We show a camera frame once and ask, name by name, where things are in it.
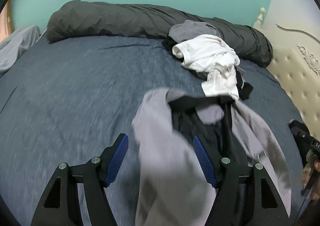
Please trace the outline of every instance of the gray cloth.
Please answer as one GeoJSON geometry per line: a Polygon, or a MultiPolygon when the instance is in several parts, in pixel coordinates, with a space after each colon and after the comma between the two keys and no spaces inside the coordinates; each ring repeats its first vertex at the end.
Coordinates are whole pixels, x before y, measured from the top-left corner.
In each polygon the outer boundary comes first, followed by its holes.
{"type": "Polygon", "coordinates": [[[5,73],[40,38],[39,27],[33,25],[15,30],[0,42],[0,74],[5,73]]]}
{"type": "Polygon", "coordinates": [[[243,59],[261,67],[267,67],[272,60],[270,42],[252,27],[156,5],[70,1],[52,14],[46,35],[51,42],[97,35],[165,39],[173,25],[187,19],[212,24],[228,46],[243,59]]]}
{"type": "MultiPolygon", "coordinates": [[[[287,123],[301,120],[299,111],[268,70],[245,60],[240,66],[254,86],[245,104],[271,128],[295,183],[293,220],[303,201],[302,163],[287,123]]],[[[140,164],[132,119],[146,91],[169,87],[203,96],[201,82],[157,40],[93,36],[49,43],[42,37],[0,78],[1,196],[21,225],[30,225],[59,163],[83,164],[124,132],[129,149],[106,194],[118,225],[133,226],[140,164]]],[[[90,225],[81,185],[79,198],[90,225]]]]}
{"type": "MultiPolygon", "coordinates": [[[[172,127],[167,103],[184,94],[167,88],[146,93],[132,121],[141,163],[136,226],[202,226],[213,205],[215,189],[206,182],[193,146],[172,127]]],[[[234,135],[247,157],[264,165],[290,214],[289,171],[276,138],[260,116],[241,102],[235,105],[234,135]]],[[[213,106],[197,110],[200,120],[217,122],[213,106]]]]}
{"type": "Polygon", "coordinates": [[[217,29],[212,24],[206,22],[186,20],[182,24],[174,25],[169,31],[169,37],[171,37],[177,43],[194,39],[199,35],[205,34],[221,38],[221,35],[217,29]]]}

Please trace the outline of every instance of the bed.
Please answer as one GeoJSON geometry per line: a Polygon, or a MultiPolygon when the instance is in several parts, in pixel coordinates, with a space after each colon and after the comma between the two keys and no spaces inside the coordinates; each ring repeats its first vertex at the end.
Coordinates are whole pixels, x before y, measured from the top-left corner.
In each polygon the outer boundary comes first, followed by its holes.
{"type": "MultiPolygon", "coordinates": [[[[288,123],[303,119],[315,137],[320,135],[318,67],[312,70],[308,64],[314,64],[303,60],[303,56],[309,59],[310,41],[301,40],[293,54],[292,44],[282,44],[286,40],[276,35],[285,31],[264,30],[263,14],[261,9],[254,28],[270,40],[274,56],[267,69],[241,59],[244,79],[254,87],[244,103],[266,121],[285,155],[291,173],[293,222],[304,199],[300,196],[302,162],[288,123]],[[292,59],[288,70],[280,66],[286,57],[292,59]],[[292,87],[282,80],[284,75],[295,79],[290,70],[301,72],[315,86],[295,83],[292,87]],[[310,99],[295,98],[299,93],[310,99]]],[[[292,35],[287,36],[289,43],[292,35]]],[[[59,163],[85,163],[112,145],[119,133],[132,138],[131,121],[146,91],[169,87],[202,96],[201,82],[180,67],[160,40],[81,36],[49,43],[41,37],[0,79],[0,194],[12,214],[21,225],[30,225],[59,163]]],[[[138,146],[132,140],[116,182],[106,191],[118,225],[134,225],[138,193],[138,146]]],[[[89,225],[83,189],[79,199],[84,225],[89,225]]]]}

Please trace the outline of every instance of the tufted headboard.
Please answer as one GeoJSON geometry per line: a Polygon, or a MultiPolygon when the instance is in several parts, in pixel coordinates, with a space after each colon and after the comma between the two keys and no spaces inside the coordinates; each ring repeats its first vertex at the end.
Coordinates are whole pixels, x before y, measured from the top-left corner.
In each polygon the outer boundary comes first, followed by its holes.
{"type": "Polygon", "coordinates": [[[264,8],[253,27],[262,32],[273,47],[267,69],[279,81],[310,133],[320,139],[320,30],[299,23],[278,21],[274,29],[262,25],[264,8]]]}

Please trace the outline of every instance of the gray bedsheet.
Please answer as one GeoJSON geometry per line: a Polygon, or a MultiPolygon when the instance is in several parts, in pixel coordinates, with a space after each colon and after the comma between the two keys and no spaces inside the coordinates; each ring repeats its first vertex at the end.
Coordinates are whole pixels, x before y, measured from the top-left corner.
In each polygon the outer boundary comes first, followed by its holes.
{"type": "MultiPolygon", "coordinates": [[[[253,86],[245,103],[268,123],[292,173],[292,212],[300,198],[299,152],[287,123],[299,113],[264,68],[241,61],[253,86]]],[[[201,80],[180,67],[156,40],[81,37],[49,44],[42,37],[0,79],[0,193],[22,226],[60,162],[77,165],[100,155],[131,121],[146,91],[178,88],[203,95],[201,80]]],[[[83,190],[84,225],[90,225],[83,190]]],[[[138,146],[129,150],[106,193],[119,226],[134,225],[139,190],[138,146]]]]}

